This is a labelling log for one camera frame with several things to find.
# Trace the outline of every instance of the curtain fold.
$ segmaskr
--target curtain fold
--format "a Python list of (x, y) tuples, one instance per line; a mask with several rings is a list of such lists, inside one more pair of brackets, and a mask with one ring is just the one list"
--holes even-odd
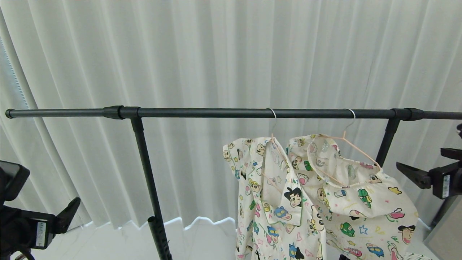
[[(0, 107), (351, 108), (462, 111), (459, 1), (0, 1), (11, 73)], [(18, 94), (25, 93), (25, 101)], [(1, 115), (0, 156), (30, 181), (14, 205), (58, 213), (82, 198), (75, 225), (141, 226), (152, 214), (129, 121)], [(165, 221), (236, 213), (221, 147), (267, 136), (273, 119), (145, 118)], [(278, 119), (274, 135), (340, 135), (346, 119)], [(386, 120), (347, 138), (377, 155)], [(385, 162), (430, 224), (441, 201), (395, 169), (446, 163), (461, 147), (451, 120), (402, 122)], [(365, 160), (344, 147), (343, 155)]]

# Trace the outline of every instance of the hanger hook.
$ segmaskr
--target hanger hook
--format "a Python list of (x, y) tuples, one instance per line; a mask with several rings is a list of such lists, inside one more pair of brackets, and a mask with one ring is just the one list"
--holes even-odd
[(271, 133), (273, 133), (274, 128), (276, 127), (276, 124), (278, 123), (278, 117), (276, 116), (276, 112), (274, 112), (274, 110), (272, 108), (268, 107), (268, 109), (271, 110), (271, 112), (273, 112), (274, 119), (275, 119), (274, 124), (273, 124), (273, 128), (271, 129)]
[(348, 109), (349, 111), (351, 111), (351, 113), (353, 114), (353, 121), (351, 121), (351, 123), (345, 127), (345, 129), (343, 130), (343, 132), (346, 132), (346, 131), (347, 131), (347, 128), (350, 127), (350, 125), (354, 124), (354, 121), (356, 120), (356, 114), (354, 113), (354, 111), (351, 110), (351, 109), (349, 109), (349, 108), (345, 108), (345, 109)]

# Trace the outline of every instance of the shirt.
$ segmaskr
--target shirt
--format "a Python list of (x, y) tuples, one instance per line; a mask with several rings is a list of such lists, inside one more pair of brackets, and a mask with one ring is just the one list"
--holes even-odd
[(326, 230), (274, 138), (237, 139), (223, 157), (239, 181), (236, 259), (326, 259)]
[(418, 213), (394, 178), (343, 158), (338, 144), (323, 135), (293, 138), (287, 153), (325, 220), (328, 245), (350, 259), (396, 260), (406, 254)]

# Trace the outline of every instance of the yellow star print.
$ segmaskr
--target yellow star print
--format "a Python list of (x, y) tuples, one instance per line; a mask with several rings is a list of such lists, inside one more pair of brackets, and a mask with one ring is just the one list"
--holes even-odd
[(391, 191), (391, 192), (394, 192), (396, 193), (397, 195), (400, 195), (402, 192), (398, 189), (398, 187), (388, 187), (388, 189)]

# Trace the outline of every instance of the shirt sleeve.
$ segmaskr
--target shirt sleeve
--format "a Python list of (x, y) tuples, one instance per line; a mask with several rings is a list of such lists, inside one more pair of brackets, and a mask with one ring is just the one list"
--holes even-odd
[(236, 256), (241, 259), (252, 252), (254, 242), (252, 231), (254, 226), (256, 205), (252, 190), (247, 180), (247, 170), (251, 170), (248, 139), (237, 139), (223, 147), (223, 158), (231, 168), (231, 172), (239, 181), (237, 199), (237, 238)]

